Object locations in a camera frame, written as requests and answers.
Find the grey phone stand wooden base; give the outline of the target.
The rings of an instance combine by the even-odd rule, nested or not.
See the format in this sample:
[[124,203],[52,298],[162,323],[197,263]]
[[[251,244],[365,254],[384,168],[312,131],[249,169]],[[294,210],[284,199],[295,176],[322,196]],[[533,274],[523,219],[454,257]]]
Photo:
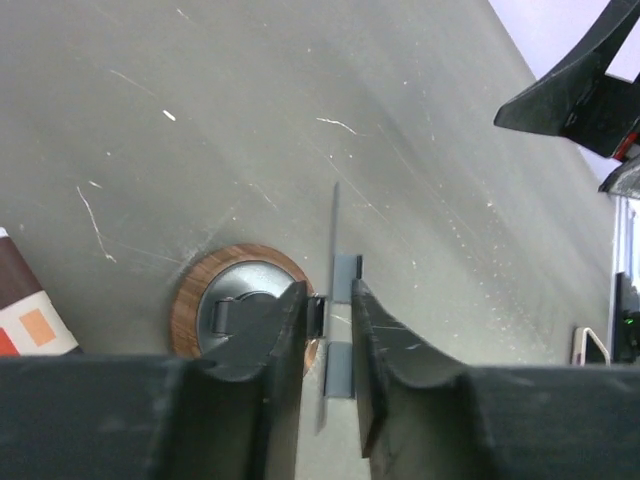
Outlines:
[[[363,260],[337,249],[339,187],[333,189],[329,221],[328,285],[314,288],[303,302],[306,315],[304,367],[319,369],[316,429],[327,423],[332,399],[352,399],[352,342],[339,332],[336,314],[351,303],[351,285],[362,276]],[[307,283],[301,267],[281,251],[261,244],[224,247],[197,261],[181,280],[169,313],[169,338],[174,353],[188,357],[210,354],[261,317],[295,282]]]

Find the colourful patchwork placemat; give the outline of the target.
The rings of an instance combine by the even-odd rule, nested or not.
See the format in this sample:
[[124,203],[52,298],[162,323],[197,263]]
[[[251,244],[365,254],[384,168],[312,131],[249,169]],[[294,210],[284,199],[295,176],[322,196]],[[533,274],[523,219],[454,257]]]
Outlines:
[[1,355],[60,356],[82,348],[6,229],[1,230]]

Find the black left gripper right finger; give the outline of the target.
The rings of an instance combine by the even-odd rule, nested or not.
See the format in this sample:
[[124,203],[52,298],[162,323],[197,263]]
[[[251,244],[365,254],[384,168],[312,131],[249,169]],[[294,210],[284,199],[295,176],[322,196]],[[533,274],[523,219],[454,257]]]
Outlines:
[[635,479],[639,372],[472,366],[352,285],[353,374],[375,479]]

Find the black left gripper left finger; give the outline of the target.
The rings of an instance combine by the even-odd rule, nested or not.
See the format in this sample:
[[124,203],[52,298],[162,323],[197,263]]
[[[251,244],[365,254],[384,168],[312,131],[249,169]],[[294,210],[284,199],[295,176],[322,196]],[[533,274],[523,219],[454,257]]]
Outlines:
[[1,362],[5,479],[290,479],[306,285],[244,309],[198,359],[73,354]]

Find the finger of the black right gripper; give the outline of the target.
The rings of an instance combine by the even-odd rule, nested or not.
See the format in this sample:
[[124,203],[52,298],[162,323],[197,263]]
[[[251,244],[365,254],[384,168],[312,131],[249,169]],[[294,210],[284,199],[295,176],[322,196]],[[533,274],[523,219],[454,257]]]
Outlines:
[[633,158],[621,163],[599,186],[599,191],[629,198],[640,199],[640,159]]
[[639,82],[606,70],[638,20],[637,1],[609,2],[564,58],[498,109],[494,124],[625,157],[639,143]]

